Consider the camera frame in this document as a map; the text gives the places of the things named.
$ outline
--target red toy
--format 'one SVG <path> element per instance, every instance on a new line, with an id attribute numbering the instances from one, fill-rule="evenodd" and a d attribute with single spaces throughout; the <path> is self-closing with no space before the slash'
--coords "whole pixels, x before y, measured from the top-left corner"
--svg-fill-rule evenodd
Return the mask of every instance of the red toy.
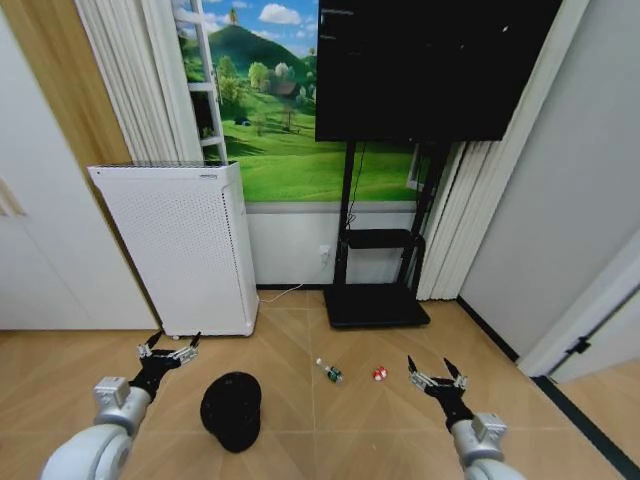
<path id="1" fill-rule="evenodd" d="M 385 378 L 387 378 L 387 369 L 383 366 L 379 366 L 373 371 L 373 379 L 376 382 L 384 380 Z"/>

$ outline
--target tv stand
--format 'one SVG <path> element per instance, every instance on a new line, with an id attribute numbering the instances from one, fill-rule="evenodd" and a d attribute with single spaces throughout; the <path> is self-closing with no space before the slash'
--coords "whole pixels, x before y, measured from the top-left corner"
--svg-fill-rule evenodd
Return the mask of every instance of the tv stand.
<path id="1" fill-rule="evenodd" d="M 333 284 L 325 289 L 329 323 L 335 328 L 400 327 L 426 325 L 430 319 L 422 309 L 416 295 L 420 282 L 420 269 L 426 245 L 420 234 L 424 219 L 433 205 L 435 191 L 451 148 L 450 142 L 431 146 L 431 162 L 416 207 L 411 230 L 368 229 L 351 230 L 347 220 L 349 197 L 355 157 L 356 141 L 347 142 L 340 224 Z M 400 271 L 394 283 L 347 284 L 349 249 L 402 248 Z M 409 285 L 408 273 L 413 262 L 413 275 Z"/>

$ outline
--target floor tile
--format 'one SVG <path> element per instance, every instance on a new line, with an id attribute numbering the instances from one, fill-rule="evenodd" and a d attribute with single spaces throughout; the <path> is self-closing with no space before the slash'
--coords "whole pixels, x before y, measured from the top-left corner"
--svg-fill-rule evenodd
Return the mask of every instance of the floor tile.
<path id="1" fill-rule="evenodd" d="M 145 432 L 135 440 L 122 480 L 214 480 L 222 458 L 222 446 L 207 432 Z"/>
<path id="2" fill-rule="evenodd" d="M 74 434 L 0 433 L 0 477 L 4 480 L 40 478 L 51 454 Z"/>
<path id="3" fill-rule="evenodd" d="M 307 305 L 309 308 L 326 308 L 324 303 L 324 292 L 322 290 L 308 290 Z"/>
<path id="4" fill-rule="evenodd" d="M 558 385 L 636 465 L 640 465 L 640 359 Z"/>
<path id="5" fill-rule="evenodd" d="M 408 381 L 401 333 L 336 331 L 324 312 L 310 314 L 310 330 L 313 357 L 322 357 L 344 373 L 344 381 L 333 384 L 321 369 L 313 371 L 318 431 L 443 428 L 438 403 Z M 411 353 L 426 368 L 441 363 L 425 345 L 413 345 Z M 375 382 L 372 373 L 380 365 L 389 373 Z"/>
<path id="6" fill-rule="evenodd" d="M 73 431 L 92 423 L 96 413 L 92 388 L 106 375 L 132 378 L 140 369 L 135 346 L 146 340 L 148 332 L 104 332 L 66 335 L 27 335 L 36 341 L 54 340 L 55 353 L 43 356 L 44 363 L 33 365 L 31 374 L 23 372 L 0 393 L 0 429 L 14 432 Z M 2 369 L 8 377 L 19 369 L 19 361 Z"/>
<path id="7" fill-rule="evenodd" d="M 409 383 L 407 355 L 424 373 L 446 375 L 446 356 L 469 376 L 467 405 L 508 424 L 507 460 L 528 478 L 618 478 L 456 303 L 424 308 L 432 322 L 423 328 L 336 331 L 321 292 L 261 304 L 252 336 L 203 338 L 195 361 L 166 375 L 124 478 L 458 480 L 444 415 Z M 59 445 L 91 425 L 93 385 L 139 371 L 135 346 L 151 333 L 1 332 L 2 478 L 37 478 Z M 158 347 L 185 343 L 163 337 Z M 342 369 L 344 382 L 331 383 L 317 357 Z M 388 377 L 375 382 L 380 365 Z M 232 454 L 205 431 L 200 403 L 211 382 L 238 370 L 261 384 L 262 429 L 248 451 Z"/>
<path id="8" fill-rule="evenodd" d="M 477 412 L 494 412 L 513 428 L 564 428 L 569 420 L 523 375 L 454 302 L 429 302 L 431 323 L 421 331 L 438 356 L 469 378 L 465 401 Z M 418 365 L 424 373 L 426 367 Z"/>
<path id="9" fill-rule="evenodd" d="M 315 478 L 313 433 L 261 432 L 240 454 L 224 452 L 223 480 L 311 480 Z"/>
<path id="10" fill-rule="evenodd" d="M 306 310 L 259 314 L 249 338 L 204 338 L 198 358 L 170 372 L 162 402 L 152 405 L 148 428 L 202 431 L 200 403 L 206 389 L 230 371 L 252 374 L 262 389 L 262 428 L 312 431 L 311 357 Z"/>
<path id="11" fill-rule="evenodd" d="M 503 439 L 506 461 L 528 479 L 622 478 L 573 426 L 560 430 L 511 430 Z"/>
<path id="12" fill-rule="evenodd" d="M 444 431 L 318 433 L 316 445 L 318 480 L 463 477 Z"/>

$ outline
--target cloud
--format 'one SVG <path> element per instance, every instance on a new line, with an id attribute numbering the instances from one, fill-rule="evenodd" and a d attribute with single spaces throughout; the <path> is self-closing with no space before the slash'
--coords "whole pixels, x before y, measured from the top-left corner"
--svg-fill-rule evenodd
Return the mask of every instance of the cloud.
<path id="1" fill-rule="evenodd" d="M 269 32 L 267 30 L 251 30 L 251 33 L 253 33 L 254 35 L 258 35 L 259 37 L 266 38 L 267 40 L 280 38 L 279 33 Z"/>
<path id="2" fill-rule="evenodd" d="M 222 28 L 221 24 L 228 25 L 231 23 L 229 19 L 229 14 L 226 15 L 216 15 L 215 13 L 205 13 L 204 14 L 204 29 L 207 32 L 217 32 Z"/>
<path id="3" fill-rule="evenodd" d="M 263 22 L 298 25 L 302 22 L 300 14 L 277 3 L 268 3 L 258 17 Z"/>
<path id="4" fill-rule="evenodd" d="M 179 7 L 176 9 L 177 12 L 182 12 L 182 13 L 193 13 L 193 12 L 188 12 L 187 10 L 185 10 L 182 7 Z M 209 30 L 210 32 L 215 32 L 216 30 L 220 30 L 220 26 L 217 25 L 215 18 L 210 19 L 211 25 L 207 25 L 205 24 L 205 29 Z M 193 23 L 188 23 L 188 22 L 176 22 L 176 27 L 178 28 L 178 30 L 182 31 L 182 32 L 186 32 L 187 36 L 189 38 L 195 38 L 196 37 L 196 31 L 193 28 Z"/>

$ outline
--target baseboard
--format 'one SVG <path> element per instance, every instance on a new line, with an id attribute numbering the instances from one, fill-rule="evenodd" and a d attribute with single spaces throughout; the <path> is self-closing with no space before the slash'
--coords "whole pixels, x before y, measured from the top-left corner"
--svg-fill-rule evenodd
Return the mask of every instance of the baseboard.
<path id="1" fill-rule="evenodd" d="M 640 478 L 640 468 L 589 417 L 582 413 L 551 380 L 547 377 L 535 377 L 532 380 L 562 410 L 562 413 L 578 427 L 593 446 L 604 455 L 609 463 L 618 470 L 620 475 L 624 478 Z"/>
<path id="2" fill-rule="evenodd" d="M 493 328 L 491 328 L 491 325 L 485 322 L 485 320 L 480 316 L 480 314 L 476 312 L 473 309 L 473 307 L 465 301 L 464 298 L 458 295 L 457 301 L 458 301 L 458 304 L 463 308 L 463 310 L 467 312 L 467 314 L 473 319 L 474 322 L 476 322 L 476 325 L 478 325 L 484 331 L 484 333 L 486 333 L 489 336 L 489 338 L 493 340 L 493 343 L 495 343 L 496 346 L 500 350 L 502 350 L 502 352 L 507 357 L 509 357 L 509 360 L 515 363 L 516 360 L 520 358 L 520 355 L 518 355 L 518 352 L 516 352 L 513 348 L 511 348 L 511 345 L 509 345 L 505 341 L 505 339 L 500 336 L 498 332 L 496 332 Z"/>
<path id="3" fill-rule="evenodd" d="M 290 290 L 300 285 L 299 283 L 259 283 L 258 290 Z M 327 283 L 305 283 L 296 290 L 324 290 L 330 284 Z"/>

